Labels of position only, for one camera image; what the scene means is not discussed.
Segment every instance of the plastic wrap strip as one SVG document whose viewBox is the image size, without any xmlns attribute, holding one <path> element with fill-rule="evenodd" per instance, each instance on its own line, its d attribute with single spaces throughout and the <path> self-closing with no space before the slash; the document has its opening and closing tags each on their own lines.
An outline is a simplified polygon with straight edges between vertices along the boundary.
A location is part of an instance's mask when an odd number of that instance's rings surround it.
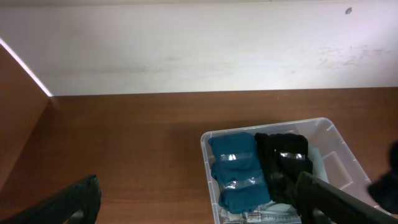
<svg viewBox="0 0 398 224">
<path fill-rule="evenodd" d="M 221 161 L 235 161 L 237 159 L 250 159 L 253 157 L 252 152 L 237 153 L 237 154 L 222 154 L 220 155 Z"/>
<path fill-rule="evenodd" d="M 279 152 L 280 156 L 285 157 L 285 158 L 291 158 L 291 159 L 298 159 L 298 160 L 305 160 L 305 155 L 297 153 L 291 153 L 291 152 Z"/>
<path fill-rule="evenodd" d="M 244 187 L 249 187 L 254 184 L 261 184 L 264 183 L 265 180 L 263 177 L 257 177 L 257 178 L 250 178 L 247 180 L 239 180 L 239 181 L 231 181 L 228 182 L 225 186 L 224 189 L 242 189 Z"/>
</svg>

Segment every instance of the brown wooden surface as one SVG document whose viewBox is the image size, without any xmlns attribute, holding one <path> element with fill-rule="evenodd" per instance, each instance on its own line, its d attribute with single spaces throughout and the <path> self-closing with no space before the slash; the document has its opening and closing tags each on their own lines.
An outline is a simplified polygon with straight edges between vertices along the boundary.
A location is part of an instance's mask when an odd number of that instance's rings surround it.
<svg viewBox="0 0 398 224">
<path fill-rule="evenodd" d="M 0 45 L 0 189 L 47 102 L 47 95 Z"/>
<path fill-rule="evenodd" d="M 210 224 L 201 135 L 316 117 L 334 122 L 371 179 L 388 169 L 398 88 L 52 98 L 0 193 L 0 213 L 97 174 L 98 223 Z"/>
</svg>

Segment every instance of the teal folded cloth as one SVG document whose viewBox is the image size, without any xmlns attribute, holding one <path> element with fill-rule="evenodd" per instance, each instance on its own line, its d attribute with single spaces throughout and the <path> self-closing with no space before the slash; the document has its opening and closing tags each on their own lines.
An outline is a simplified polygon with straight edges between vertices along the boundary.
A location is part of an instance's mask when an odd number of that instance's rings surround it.
<svg viewBox="0 0 398 224">
<path fill-rule="evenodd" d="M 221 207 L 239 214 L 271 201 L 252 134 L 229 134 L 208 142 L 216 159 L 211 176 L 220 185 Z"/>
</svg>

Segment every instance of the wooden table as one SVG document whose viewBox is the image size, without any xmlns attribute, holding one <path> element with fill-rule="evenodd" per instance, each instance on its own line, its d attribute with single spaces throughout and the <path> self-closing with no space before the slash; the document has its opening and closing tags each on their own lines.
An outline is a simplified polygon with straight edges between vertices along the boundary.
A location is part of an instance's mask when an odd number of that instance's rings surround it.
<svg viewBox="0 0 398 224">
<path fill-rule="evenodd" d="M 331 119 L 371 179 L 398 139 L 398 88 L 51 99 L 0 193 L 0 218 L 97 174 L 98 223 L 213 223 L 206 131 Z"/>
</svg>

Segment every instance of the clear plastic container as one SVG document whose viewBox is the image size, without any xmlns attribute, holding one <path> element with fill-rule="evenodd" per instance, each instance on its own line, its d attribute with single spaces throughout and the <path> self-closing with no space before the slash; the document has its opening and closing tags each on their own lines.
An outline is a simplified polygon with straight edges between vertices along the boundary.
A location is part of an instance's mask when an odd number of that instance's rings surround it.
<svg viewBox="0 0 398 224">
<path fill-rule="evenodd" d="M 308 139 L 309 145 L 319 148 L 331 185 L 381 210 L 379 205 L 366 191 L 366 186 L 371 183 L 369 177 L 355 159 L 335 125 L 327 118 L 314 118 L 247 128 L 208 131 L 203 134 L 200 139 L 200 144 L 205 160 L 211 206 L 213 207 L 213 215 L 216 224 L 222 223 L 223 220 L 220 216 L 221 208 L 218 205 L 220 190 L 217 181 L 211 177 L 210 167 L 212 163 L 214 163 L 215 158 L 208 144 L 208 140 L 212 137 L 239 132 L 251 134 L 293 133 L 305 136 Z"/>
</svg>

